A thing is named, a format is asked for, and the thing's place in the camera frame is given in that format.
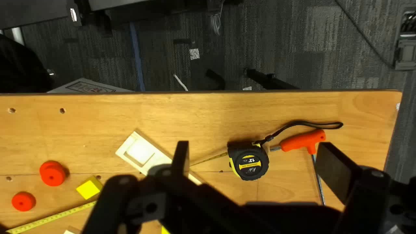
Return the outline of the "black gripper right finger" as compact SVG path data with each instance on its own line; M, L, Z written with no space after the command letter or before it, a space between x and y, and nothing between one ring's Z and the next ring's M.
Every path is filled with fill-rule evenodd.
M342 203L347 201L362 175L362 168L330 142L319 146L316 170Z

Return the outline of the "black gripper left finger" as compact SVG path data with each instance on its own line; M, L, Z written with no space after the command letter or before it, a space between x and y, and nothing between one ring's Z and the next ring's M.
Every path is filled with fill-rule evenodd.
M176 147L176 152L172 161L172 174L173 175L189 175L189 142L180 140Z

